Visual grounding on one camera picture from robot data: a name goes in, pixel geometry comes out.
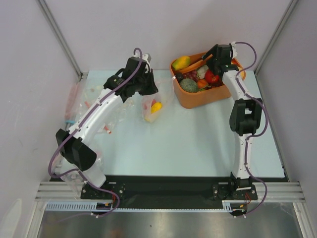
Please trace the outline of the red apple toy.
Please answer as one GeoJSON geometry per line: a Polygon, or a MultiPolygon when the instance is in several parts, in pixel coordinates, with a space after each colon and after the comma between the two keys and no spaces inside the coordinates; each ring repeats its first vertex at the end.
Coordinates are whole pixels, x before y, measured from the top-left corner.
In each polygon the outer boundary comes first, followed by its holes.
{"type": "Polygon", "coordinates": [[[216,84],[219,82],[219,76],[214,75],[210,70],[207,70],[205,73],[205,81],[208,84],[216,84]]]}

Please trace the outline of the cauliflower toy white green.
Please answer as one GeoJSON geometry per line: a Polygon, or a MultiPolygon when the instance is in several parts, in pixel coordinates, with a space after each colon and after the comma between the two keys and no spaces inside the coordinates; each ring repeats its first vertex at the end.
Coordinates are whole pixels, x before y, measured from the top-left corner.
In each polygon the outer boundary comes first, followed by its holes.
{"type": "Polygon", "coordinates": [[[200,78],[200,79],[203,79],[205,77],[205,74],[206,72],[208,71],[208,66],[207,65],[204,65],[204,66],[201,66],[200,68],[197,69],[197,76],[200,78]]]}

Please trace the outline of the clear zip top bag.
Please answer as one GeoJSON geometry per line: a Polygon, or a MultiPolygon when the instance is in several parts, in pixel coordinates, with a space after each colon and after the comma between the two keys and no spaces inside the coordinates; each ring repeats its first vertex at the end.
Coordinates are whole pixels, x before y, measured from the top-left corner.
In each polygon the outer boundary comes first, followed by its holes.
{"type": "Polygon", "coordinates": [[[143,96],[141,100],[143,120],[153,123],[172,103],[174,99],[174,80],[175,77],[155,79],[155,84],[158,88],[158,92],[152,95],[143,96]],[[142,108],[142,103],[151,99],[155,99],[156,102],[162,103],[162,109],[154,114],[151,114],[151,109],[144,111],[142,108]]]}

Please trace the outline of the pink peach toy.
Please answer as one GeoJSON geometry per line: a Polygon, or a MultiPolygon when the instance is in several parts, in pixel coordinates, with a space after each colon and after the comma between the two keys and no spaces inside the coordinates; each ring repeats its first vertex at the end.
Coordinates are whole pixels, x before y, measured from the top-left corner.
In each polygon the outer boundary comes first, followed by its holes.
{"type": "Polygon", "coordinates": [[[151,107],[156,103],[155,99],[147,100],[142,103],[142,108],[144,111],[151,109],[151,107]]]}

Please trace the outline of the yellow lemon toy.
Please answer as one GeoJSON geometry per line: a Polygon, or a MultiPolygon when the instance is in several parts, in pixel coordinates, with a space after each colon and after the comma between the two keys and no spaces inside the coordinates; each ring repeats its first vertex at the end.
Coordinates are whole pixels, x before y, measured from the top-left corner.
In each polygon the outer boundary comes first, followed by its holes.
{"type": "Polygon", "coordinates": [[[162,109],[162,103],[156,102],[151,106],[151,114],[154,114],[162,109]]]}

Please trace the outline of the dark chestnut toy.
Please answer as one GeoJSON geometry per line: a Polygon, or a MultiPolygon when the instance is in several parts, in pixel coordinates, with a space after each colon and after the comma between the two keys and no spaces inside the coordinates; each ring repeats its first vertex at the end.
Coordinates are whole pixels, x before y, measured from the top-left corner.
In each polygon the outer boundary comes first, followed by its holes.
{"type": "Polygon", "coordinates": [[[178,82],[181,82],[184,79],[184,75],[182,73],[176,73],[175,77],[178,82]]]}

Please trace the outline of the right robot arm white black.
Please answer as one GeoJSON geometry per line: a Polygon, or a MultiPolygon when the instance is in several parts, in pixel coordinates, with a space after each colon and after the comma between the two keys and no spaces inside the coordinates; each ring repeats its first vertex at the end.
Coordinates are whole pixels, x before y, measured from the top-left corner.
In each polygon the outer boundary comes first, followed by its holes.
{"type": "Polygon", "coordinates": [[[235,57],[234,52],[232,44],[216,44],[202,59],[207,61],[213,75],[218,76],[227,87],[234,101],[229,126],[235,136],[235,160],[228,192],[232,198],[240,199],[246,191],[252,189],[251,147],[253,137],[261,124],[262,101],[252,98],[240,76],[242,71],[231,62],[235,57]]]}

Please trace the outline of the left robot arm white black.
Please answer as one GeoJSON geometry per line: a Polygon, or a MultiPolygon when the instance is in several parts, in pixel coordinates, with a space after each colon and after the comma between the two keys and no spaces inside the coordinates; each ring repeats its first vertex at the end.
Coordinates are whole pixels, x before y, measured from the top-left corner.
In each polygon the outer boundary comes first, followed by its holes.
{"type": "Polygon", "coordinates": [[[91,191],[97,198],[105,198],[109,186],[97,165],[97,154],[89,145],[106,119],[128,98],[135,93],[147,96],[158,92],[150,61],[149,54],[130,57],[124,68],[106,80],[100,95],[85,114],[68,130],[60,129],[56,133],[60,155],[93,185],[91,191]]]}

